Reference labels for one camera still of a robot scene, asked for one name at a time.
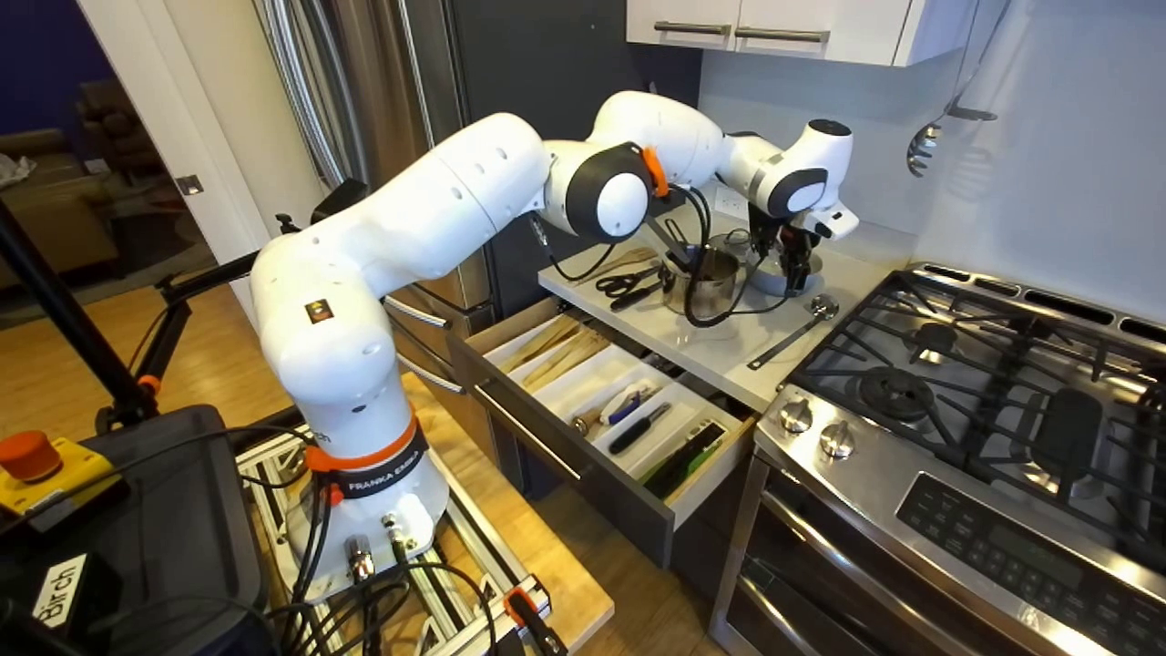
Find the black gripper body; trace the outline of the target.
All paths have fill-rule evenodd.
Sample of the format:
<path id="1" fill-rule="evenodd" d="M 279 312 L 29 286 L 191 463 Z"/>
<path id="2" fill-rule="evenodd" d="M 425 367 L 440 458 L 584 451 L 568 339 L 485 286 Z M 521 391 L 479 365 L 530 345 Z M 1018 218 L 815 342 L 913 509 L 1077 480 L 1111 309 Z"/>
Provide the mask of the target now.
<path id="1" fill-rule="evenodd" d="M 814 274 L 815 238 L 793 221 L 779 227 L 779 269 L 792 291 L 803 291 Z"/>

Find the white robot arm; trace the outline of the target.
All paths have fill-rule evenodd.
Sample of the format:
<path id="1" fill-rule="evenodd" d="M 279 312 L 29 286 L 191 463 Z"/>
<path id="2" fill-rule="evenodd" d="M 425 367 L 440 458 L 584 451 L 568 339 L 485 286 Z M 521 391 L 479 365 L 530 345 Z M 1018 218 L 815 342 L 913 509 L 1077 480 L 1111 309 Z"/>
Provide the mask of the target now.
<path id="1" fill-rule="evenodd" d="M 420 421 L 400 391 L 383 300 L 459 280 L 503 291 L 491 238 L 534 214 L 562 234 L 618 243 L 653 206 L 707 181 L 737 189 L 765 238 L 844 238 L 853 130 L 815 117 L 788 147 L 731 134 L 653 90 L 610 94 L 584 138 L 545 138 L 488 114 L 356 206 L 274 238 L 250 268 L 262 355 L 312 432 L 301 557 L 318 576 L 383 571 L 432 542 L 447 509 Z"/>

